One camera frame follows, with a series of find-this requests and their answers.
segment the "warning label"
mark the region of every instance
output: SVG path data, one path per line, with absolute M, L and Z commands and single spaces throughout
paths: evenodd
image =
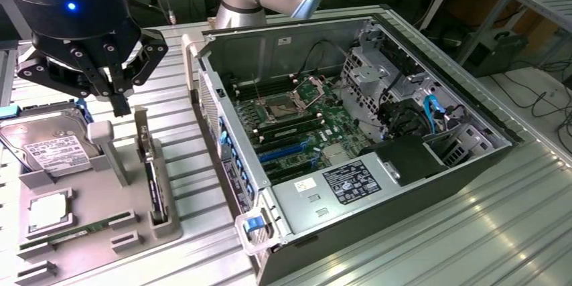
M 24 145 L 24 149 L 48 173 L 90 162 L 75 135 Z
M 342 204 L 351 204 L 382 190 L 362 161 L 355 161 L 323 174 Z

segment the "blue led light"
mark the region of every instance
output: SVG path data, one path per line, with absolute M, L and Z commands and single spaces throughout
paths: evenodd
M 76 11 L 78 10 L 78 5 L 75 3 L 68 3 L 67 7 L 68 7 L 70 11 Z

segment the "aluminum profile table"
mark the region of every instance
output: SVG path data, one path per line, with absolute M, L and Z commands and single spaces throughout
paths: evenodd
M 571 158 L 510 111 L 455 61 L 392 12 L 379 7 L 323 11 L 380 13 L 452 78 L 507 122 L 526 142 L 462 192 L 292 273 L 275 285 L 570 285 L 572 283 Z M 271 22 L 287 20 L 279 16 Z M 150 126 L 164 144 L 184 235 L 180 240 L 104 266 L 60 285 L 240 285 L 256 284 L 219 179 L 186 91 L 183 33 L 207 23 L 163 28 L 170 53 L 132 104 L 148 109 Z M 14 80 L 11 101 L 42 104 L 68 96 Z M 112 117 L 106 103 L 88 102 L 98 120 L 115 125 L 116 145 L 135 136 L 132 117 Z M 8 153 L 0 168 L 0 285 L 11 285 L 15 266 L 15 198 L 18 164 Z
M 490 15 L 487 16 L 476 35 L 471 38 L 471 41 L 463 45 L 458 56 L 458 62 L 463 65 L 470 58 L 476 45 L 484 35 L 486 31 L 492 28 L 495 21 L 498 20 L 503 10 L 506 9 L 508 2 L 511 0 L 499 0 L 498 4 L 491 10 Z M 544 16 L 555 22 L 568 33 L 572 33 L 572 0 L 515 0 L 522 3 L 522 5 L 532 9 L 536 13 Z M 512 29 L 516 24 L 518 19 L 511 19 L 506 24 L 507 27 Z

